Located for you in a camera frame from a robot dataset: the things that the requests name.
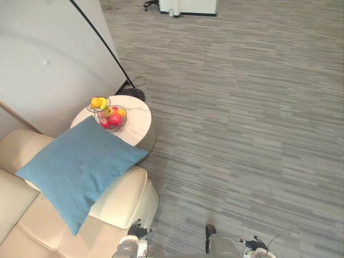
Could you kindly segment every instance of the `round side table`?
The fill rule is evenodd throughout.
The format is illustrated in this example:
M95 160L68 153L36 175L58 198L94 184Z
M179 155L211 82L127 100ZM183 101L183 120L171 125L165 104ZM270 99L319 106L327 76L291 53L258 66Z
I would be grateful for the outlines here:
M111 105L120 105L127 111L127 122L112 134L120 137L126 143L144 149L148 152L155 144L155 130L152 114L145 102L126 95L110 96ZM85 118L94 116L86 107L74 118L70 128L77 125Z

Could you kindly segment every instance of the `yellow fruit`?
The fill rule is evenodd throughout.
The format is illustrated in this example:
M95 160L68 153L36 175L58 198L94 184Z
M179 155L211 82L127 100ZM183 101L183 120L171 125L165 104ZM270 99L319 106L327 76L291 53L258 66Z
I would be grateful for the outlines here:
M94 109L99 109L102 105L102 101L99 98L93 98L91 100L91 105L94 107Z
M102 101L102 104L101 104L101 110L104 110L108 107L108 102L106 101L105 98L99 98L101 101Z
M125 112L125 110L123 110L123 109L117 110L117 113L118 113L121 117L125 117L125 115L126 115L126 112Z
M106 116L106 117L110 117L113 115L113 109L111 107L108 107L106 108L104 111L103 111L103 114Z

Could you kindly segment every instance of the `lamp base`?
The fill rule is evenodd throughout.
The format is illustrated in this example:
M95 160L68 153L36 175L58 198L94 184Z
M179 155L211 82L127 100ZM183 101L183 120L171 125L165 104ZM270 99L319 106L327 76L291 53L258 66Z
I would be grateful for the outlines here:
M145 100L146 100L146 96L145 96L144 92L142 90L137 89L137 88L136 89L130 88L130 89L122 90L119 93L117 93L117 95L132 96L132 97L135 97L135 98L142 100L143 102L145 102Z

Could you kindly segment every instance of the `office chair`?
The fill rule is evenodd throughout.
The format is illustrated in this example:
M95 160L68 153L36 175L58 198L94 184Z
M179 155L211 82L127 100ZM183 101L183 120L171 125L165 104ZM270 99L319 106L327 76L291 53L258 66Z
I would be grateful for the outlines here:
M159 7L159 0L150 0L146 1L144 4L145 11L147 12L147 7L149 7L152 4L156 4Z

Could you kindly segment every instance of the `beige leather sofa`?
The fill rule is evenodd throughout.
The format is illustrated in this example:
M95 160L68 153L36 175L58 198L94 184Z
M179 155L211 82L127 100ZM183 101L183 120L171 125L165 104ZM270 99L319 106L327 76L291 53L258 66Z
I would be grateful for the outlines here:
M0 257L111 258L134 220L151 225L158 198L147 172L129 169L94 204L73 236L50 201L15 176L52 140L16 130L0 142Z

